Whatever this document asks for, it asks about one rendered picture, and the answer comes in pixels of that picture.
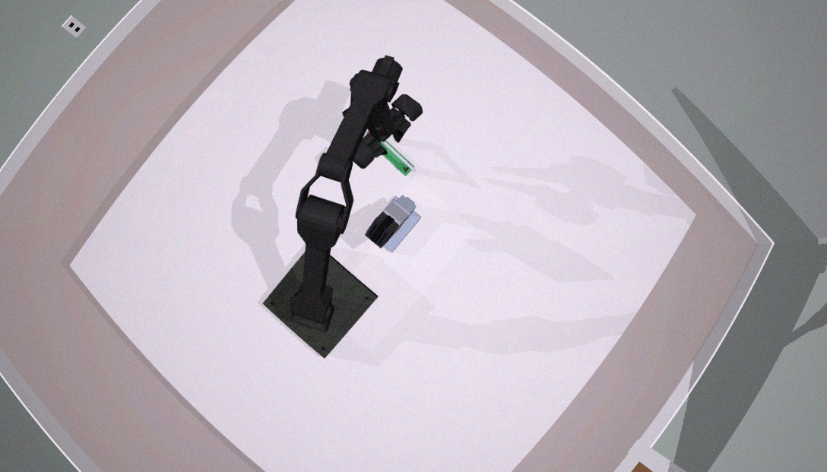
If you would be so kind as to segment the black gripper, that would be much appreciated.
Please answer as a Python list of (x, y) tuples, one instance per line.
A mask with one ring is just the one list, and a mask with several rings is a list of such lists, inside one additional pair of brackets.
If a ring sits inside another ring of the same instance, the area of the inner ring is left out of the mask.
[(361, 139), (360, 146), (352, 160), (361, 169), (368, 167), (380, 155), (387, 154), (380, 141), (385, 142), (392, 135), (396, 142), (400, 143), (401, 138), (411, 126), (405, 116), (410, 121), (416, 121), (423, 114), (423, 107), (407, 94), (400, 95), (391, 105), (393, 107), (387, 120), (379, 125), (369, 125), (369, 133)]

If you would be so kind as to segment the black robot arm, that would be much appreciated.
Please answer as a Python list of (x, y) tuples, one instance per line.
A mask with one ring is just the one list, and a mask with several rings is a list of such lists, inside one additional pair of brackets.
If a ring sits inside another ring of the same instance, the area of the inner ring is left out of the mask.
[[(333, 288), (326, 285), (331, 247), (346, 230), (354, 198), (350, 187), (352, 160), (369, 125), (383, 123), (391, 114), (390, 103), (400, 86), (403, 68), (394, 57), (385, 55), (372, 70), (361, 69), (350, 79), (350, 106), (326, 153), (322, 153), (315, 176), (299, 196), (295, 217), (297, 232), (305, 243), (303, 283), (291, 297), (290, 319), (306, 327), (327, 332), (333, 312)], [(344, 204), (309, 196), (311, 185), (320, 177), (339, 182)], [(335, 307), (335, 309), (333, 309)]]

